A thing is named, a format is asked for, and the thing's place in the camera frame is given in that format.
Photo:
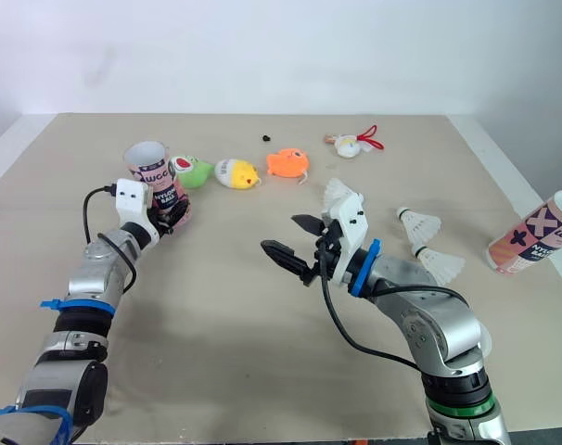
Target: pink label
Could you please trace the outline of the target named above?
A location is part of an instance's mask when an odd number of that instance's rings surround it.
[[[549,199],[512,228],[493,241],[488,253],[499,273],[515,273],[548,258],[562,248],[562,212]]]
[[[153,206],[164,215],[167,223],[178,227],[190,218],[188,195],[167,158],[151,165],[128,167],[136,180],[151,185]]]

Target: yellow chick toy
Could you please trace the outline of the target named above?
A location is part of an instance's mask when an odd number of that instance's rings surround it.
[[[224,159],[215,165],[215,176],[230,188],[252,188],[261,182],[259,173],[252,164],[241,159]]]

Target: blue cable tie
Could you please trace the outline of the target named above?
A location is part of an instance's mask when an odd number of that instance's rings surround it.
[[[362,287],[364,286],[364,281],[367,278],[368,274],[372,270],[372,264],[374,260],[379,255],[380,251],[382,250],[382,241],[377,238],[374,238],[372,244],[370,245],[370,249],[367,251],[367,255],[365,256],[364,265],[359,271],[357,278],[355,279],[355,283],[353,283],[353,287],[351,288],[351,294],[354,297],[359,297],[359,294],[362,292]]]
[[[15,408],[15,405],[8,405],[5,408],[0,409],[0,415],[10,414],[10,413],[51,413],[56,414],[62,418],[60,427],[58,428],[57,434],[52,439],[49,445],[69,445],[70,435],[73,430],[73,418],[70,413],[55,405],[37,405],[29,406],[28,408],[21,408],[20,410]]]
[[[94,299],[70,299],[69,301],[63,301],[62,299],[50,299],[42,301],[40,303],[40,307],[50,308],[53,311],[62,311],[67,308],[95,308],[106,311],[110,315],[114,315],[116,313],[116,310],[109,304],[104,301],[96,301]]]

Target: plush toy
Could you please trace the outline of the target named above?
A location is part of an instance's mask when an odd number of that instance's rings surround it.
[[[261,182],[259,173],[252,164],[241,159],[224,159],[215,165],[215,176],[230,188],[252,188]]]
[[[383,150],[384,146],[372,139],[372,136],[376,134],[377,126],[372,125],[365,132],[352,135],[352,134],[327,134],[325,136],[325,142],[327,144],[334,144],[337,149],[337,153],[342,158],[353,158],[359,155],[360,151],[370,151],[372,146],[378,150]]]
[[[303,184],[308,179],[310,161],[306,152],[298,148],[284,148],[273,155],[268,155],[266,163],[269,167],[269,174],[284,178],[303,176],[298,184]]]
[[[199,188],[211,176],[212,164],[194,156],[177,156],[170,160],[178,179],[185,188]]]

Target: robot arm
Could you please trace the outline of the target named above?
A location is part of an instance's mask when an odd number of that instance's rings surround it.
[[[102,414],[108,370],[108,332],[124,282],[144,249],[165,232],[147,216],[151,188],[120,179],[116,208],[121,228],[85,248],[83,262],[63,300],[42,306],[59,311],[34,367],[13,405],[0,410],[0,444],[66,444]]]
[[[314,253],[317,262],[312,268],[277,241],[262,241],[262,247],[306,286],[321,275],[326,305],[352,346],[353,340],[336,320],[327,281],[347,285],[350,294],[367,299],[399,327],[415,363],[373,352],[421,372],[434,427],[428,434],[430,445],[460,441],[511,445],[483,366],[479,321],[459,294],[437,287],[431,274],[418,264],[378,255],[378,240],[369,250],[361,248],[367,231],[362,202],[361,195],[351,192],[327,206],[322,220],[310,215],[292,217],[302,229],[319,236]]]

